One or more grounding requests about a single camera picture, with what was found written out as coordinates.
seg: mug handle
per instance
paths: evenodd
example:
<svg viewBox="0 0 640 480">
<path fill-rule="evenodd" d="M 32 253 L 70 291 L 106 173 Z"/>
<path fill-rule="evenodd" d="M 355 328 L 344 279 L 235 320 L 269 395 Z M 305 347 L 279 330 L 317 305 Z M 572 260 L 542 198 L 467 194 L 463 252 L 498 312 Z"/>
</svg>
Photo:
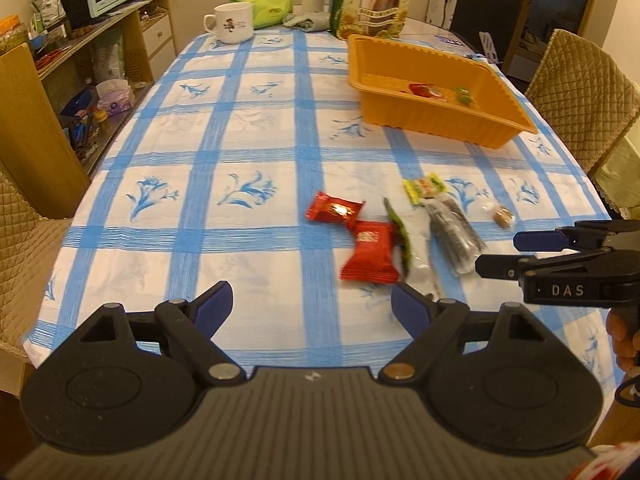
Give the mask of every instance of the mug handle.
<svg viewBox="0 0 640 480">
<path fill-rule="evenodd" d="M 213 20 L 214 20 L 213 21 L 213 27 L 214 28 L 207 27 L 207 20 L 209 18 L 213 18 Z M 216 27 L 216 15 L 215 14 L 206 14 L 205 17 L 204 17 L 204 30 L 206 30 L 207 32 L 215 32 L 216 31 L 215 27 Z"/>
</svg>

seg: blue and white checkered tablecloth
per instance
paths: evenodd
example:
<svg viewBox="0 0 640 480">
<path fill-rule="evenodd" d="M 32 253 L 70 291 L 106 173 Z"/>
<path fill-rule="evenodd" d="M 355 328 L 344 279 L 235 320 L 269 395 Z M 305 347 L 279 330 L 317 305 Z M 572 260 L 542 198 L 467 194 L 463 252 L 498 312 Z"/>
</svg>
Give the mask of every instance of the blue and white checkered tablecloth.
<svg viewBox="0 0 640 480">
<path fill-rule="evenodd" d="M 134 113 L 82 200 L 24 342 L 29 356 L 40 364 L 108 301 L 151 310 L 227 280 L 234 310 L 214 341 L 241 365 L 377 371 L 408 335 L 388 286 L 338 279 L 353 240 L 341 225 L 305 219 L 317 190 L 367 200 L 361 218 L 386 219 L 384 196 L 409 211 L 402 178 L 435 171 L 497 253 L 516 252 L 513 233 L 488 218 L 485 197 L 513 211 L 518 230 L 607 218 L 573 157 L 513 91 L 539 132 L 489 150 L 364 123 L 346 44 L 327 33 L 263 30 L 240 45 L 196 38 Z M 437 245 L 431 253 L 446 296 L 487 310 L 522 300 L 517 283 L 457 279 Z M 610 395 L 604 313 L 531 309 Z"/>
</svg>

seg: white drawer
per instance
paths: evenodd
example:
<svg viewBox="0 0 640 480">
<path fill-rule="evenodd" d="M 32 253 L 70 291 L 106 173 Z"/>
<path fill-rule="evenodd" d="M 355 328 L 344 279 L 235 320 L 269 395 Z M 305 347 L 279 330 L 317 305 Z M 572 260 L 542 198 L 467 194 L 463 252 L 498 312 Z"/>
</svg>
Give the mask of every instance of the white drawer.
<svg viewBox="0 0 640 480">
<path fill-rule="evenodd" d="M 142 35 L 145 38 L 146 53 L 148 56 L 151 56 L 158 50 L 160 45 L 171 37 L 169 17 L 165 16 L 162 20 L 145 30 Z"/>
<path fill-rule="evenodd" d="M 149 60 L 149 65 L 151 65 L 151 74 L 154 77 L 154 81 L 158 81 L 158 79 L 160 79 L 174 59 L 174 42 L 169 41 Z"/>
</svg>

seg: orange plastic basket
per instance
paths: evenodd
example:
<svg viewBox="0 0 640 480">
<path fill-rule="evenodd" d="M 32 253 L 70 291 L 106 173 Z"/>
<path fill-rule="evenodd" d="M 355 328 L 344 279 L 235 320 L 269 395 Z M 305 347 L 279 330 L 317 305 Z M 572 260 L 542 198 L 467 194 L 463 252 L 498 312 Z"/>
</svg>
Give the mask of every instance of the orange plastic basket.
<svg viewBox="0 0 640 480">
<path fill-rule="evenodd" d="M 399 41 L 349 36 L 349 82 L 360 91 L 367 123 L 500 148 L 536 127 L 511 90 L 485 63 Z M 447 102 L 414 95 L 410 83 L 436 86 Z M 472 106 L 455 90 L 469 90 Z"/>
</svg>

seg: green bag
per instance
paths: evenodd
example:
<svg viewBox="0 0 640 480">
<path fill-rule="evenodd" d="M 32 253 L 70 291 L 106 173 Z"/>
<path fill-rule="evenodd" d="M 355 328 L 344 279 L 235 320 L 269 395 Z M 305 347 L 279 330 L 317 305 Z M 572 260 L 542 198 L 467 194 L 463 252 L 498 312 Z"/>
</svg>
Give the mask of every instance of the green bag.
<svg viewBox="0 0 640 480">
<path fill-rule="evenodd" d="M 254 4 L 254 28 L 269 27 L 282 23 L 292 11 L 291 0 L 240 0 Z"/>
</svg>

